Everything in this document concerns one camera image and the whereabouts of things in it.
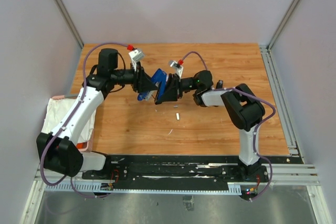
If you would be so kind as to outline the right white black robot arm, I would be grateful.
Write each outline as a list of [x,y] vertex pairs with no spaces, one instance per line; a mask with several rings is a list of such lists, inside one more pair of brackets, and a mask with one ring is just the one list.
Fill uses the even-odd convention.
[[244,182],[250,182],[256,177],[257,170],[253,164],[260,159],[258,124],[265,115],[265,108],[256,100],[246,84],[240,84],[233,89],[224,89],[220,83],[214,88],[213,77],[209,70],[202,70],[193,77],[180,78],[177,74],[166,74],[159,69],[151,81],[158,87],[155,104],[177,101],[184,93],[194,91],[193,99],[196,105],[224,107],[233,125],[239,129],[239,159],[243,165],[238,168],[238,177]]

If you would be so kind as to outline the blue black stapler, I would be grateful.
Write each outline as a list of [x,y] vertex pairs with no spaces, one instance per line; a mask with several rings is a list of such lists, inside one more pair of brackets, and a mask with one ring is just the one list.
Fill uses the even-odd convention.
[[151,82],[157,86],[156,95],[154,96],[154,90],[152,91],[145,91],[138,95],[137,100],[143,101],[143,100],[149,100],[150,97],[154,97],[154,101],[156,101],[158,98],[160,98],[165,90],[166,82],[168,80],[167,73],[163,71],[162,69],[158,69],[154,75],[151,77]]

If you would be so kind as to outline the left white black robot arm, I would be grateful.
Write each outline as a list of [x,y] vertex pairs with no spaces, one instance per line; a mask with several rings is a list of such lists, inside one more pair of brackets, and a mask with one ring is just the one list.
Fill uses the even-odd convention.
[[65,177],[88,170],[94,170],[102,180],[112,175],[112,166],[106,163],[104,154],[81,152],[77,144],[85,125],[116,85],[130,85],[137,93],[157,90],[141,66],[144,53],[132,47],[129,51],[131,67],[118,69],[121,54],[116,49],[101,49],[97,65],[84,74],[82,88],[70,110],[49,133],[39,134],[36,144],[42,178],[46,177],[45,169]]

